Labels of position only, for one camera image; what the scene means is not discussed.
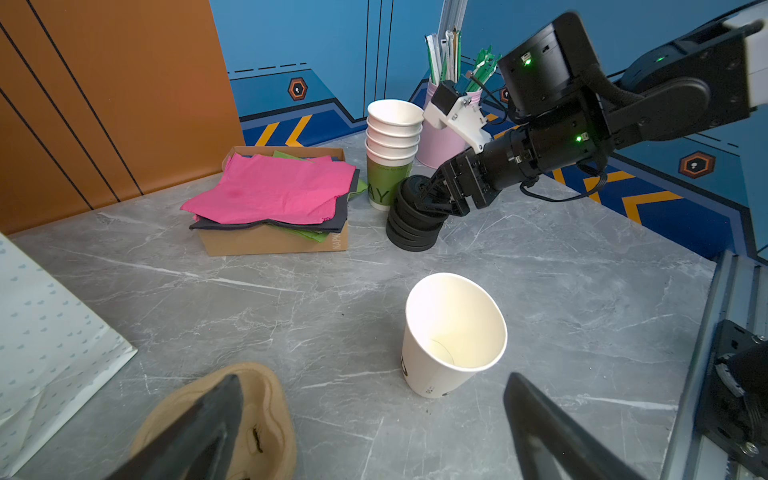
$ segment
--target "gray marble countertop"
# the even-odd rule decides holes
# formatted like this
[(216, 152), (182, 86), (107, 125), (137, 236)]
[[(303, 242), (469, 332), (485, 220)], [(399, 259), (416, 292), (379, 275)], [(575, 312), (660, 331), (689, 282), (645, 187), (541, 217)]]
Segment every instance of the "gray marble countertop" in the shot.
[[(331, 142), (363, 167), (362, 136)], [(350, 202), (349, 251), (209, 257), (188, 198), (218, 176), (12, 239), (139, 353), (19, 472), (97, 480), (170, 392), (235, 362), (280, 377), (294, 478), (520, 478), (502, 405), (523, 372), (611, 451), (658, 478), (713, 263), (585, 199), (510, 188), (446, 222), (424, 253)], [(571, 191), (543, 178), (538, 191)], [(405, 301), (424, 276), (484, 287), (508, 325), (502, 360), (451, 395), (417, 396), (399, 368)]]

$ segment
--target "green paper cup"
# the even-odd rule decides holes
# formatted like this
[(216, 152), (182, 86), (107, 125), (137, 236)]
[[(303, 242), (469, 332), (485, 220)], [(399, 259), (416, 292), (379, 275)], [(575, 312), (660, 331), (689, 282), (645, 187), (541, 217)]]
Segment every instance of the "green paper cup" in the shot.
[(379, 163), (368, 156), (368, 201), (377, 210), (389, 210), (400, 182), (411, 174), (413, 157)]

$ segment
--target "orange wall panel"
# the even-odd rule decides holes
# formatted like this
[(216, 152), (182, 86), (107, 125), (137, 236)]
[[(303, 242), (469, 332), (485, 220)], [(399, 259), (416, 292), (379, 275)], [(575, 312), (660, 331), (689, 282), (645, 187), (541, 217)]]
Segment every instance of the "orange wall panel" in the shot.
[(31, 3), (145, 193), (243, 143), (208, 0)]
[(119, 150), (111, 145), (109, 137), (104, 134), (104, 129), (88, 107), (88, 102), (78, 90), (78, 84), (69, 74), (67, 65), (61, 61), (35, 13), (26, 2), (0, 2), (0, 18), (13, 19), (12, 22), (3, 22), (8, 37), (66, 118), (82, 144), (80, 149), (91, 157), (89, 161), (96, 163), (117, 197), (127, 200), (141, 195), (120, 158)]
[(2, 232), (36, 227), (90, 208), (45, 153), (11, 105), (0, 97)]
[(214, 174), (243, 144), (208, 0), (5, 0), (0, 28), (0, 204), (23, 203), (3, 233)]
[[(117, 198), (107, 183), (80, 149), (66, 123), (4, 35), (0, 36), (0, 65), (4, 67), (3, 75), (0, 75), (0, 89), (19, 109), (31, 129), (66, 170), (91, 206), (97, 208), (116, 202)], [(3, 166), (7, 167), (7, 163), (11, 161), (23, 162), (25, 159), (4, 159)], [(24, 177), (19, 177), (18, 180), (33, 181)]]

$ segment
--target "stack of black cups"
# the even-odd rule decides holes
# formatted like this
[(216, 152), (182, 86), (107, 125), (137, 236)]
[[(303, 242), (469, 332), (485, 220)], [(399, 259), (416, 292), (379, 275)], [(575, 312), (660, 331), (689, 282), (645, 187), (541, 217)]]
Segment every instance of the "stack of black cups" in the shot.
[(396, 246), (410, 252), (422, 252), (435, 245), (442, 224), (448, 214), (425, 212), (417, 205), (419, 195), (429, 182), (429, 177), (412, 175), (402, 181), (397, 189), (392, 208), (386, 221), (386, 236)]

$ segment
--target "screw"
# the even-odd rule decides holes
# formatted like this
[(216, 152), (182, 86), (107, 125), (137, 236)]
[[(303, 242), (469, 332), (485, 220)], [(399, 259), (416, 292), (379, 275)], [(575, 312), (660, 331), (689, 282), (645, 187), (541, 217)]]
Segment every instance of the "screw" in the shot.
[(760, 450), (758, 450), (755, 444), (752, 442), (744, 442), (744, 445), (741, 445), (740, 448), (741, 451), (744, 452), (744, 455), (748, 457), (754, 457), (760, 453)]

